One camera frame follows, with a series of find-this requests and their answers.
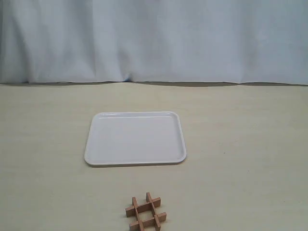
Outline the notched wooden stick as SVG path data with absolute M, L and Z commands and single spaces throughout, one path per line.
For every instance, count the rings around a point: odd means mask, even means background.
M 136 222 L 130 225 L 131 231 L 142 231 L 143 227 L 140 222 L 139 213 L 138 213 L 138 203 L 136 197 L 132 197 L 132 205 L 134 206 L 134 216 L 136 218 Z

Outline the white rectangular plastic tray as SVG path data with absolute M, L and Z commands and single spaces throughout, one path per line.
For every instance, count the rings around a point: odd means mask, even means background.
M 91 121 L 84 160 L 93 167 L 171 165 L 187 157 L 174 112 L 103 112 Z

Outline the white backdrop curtain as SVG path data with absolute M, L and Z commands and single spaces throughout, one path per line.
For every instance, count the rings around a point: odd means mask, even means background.
M 305 0 L 3 0 L 1 83 L 308 82 Z

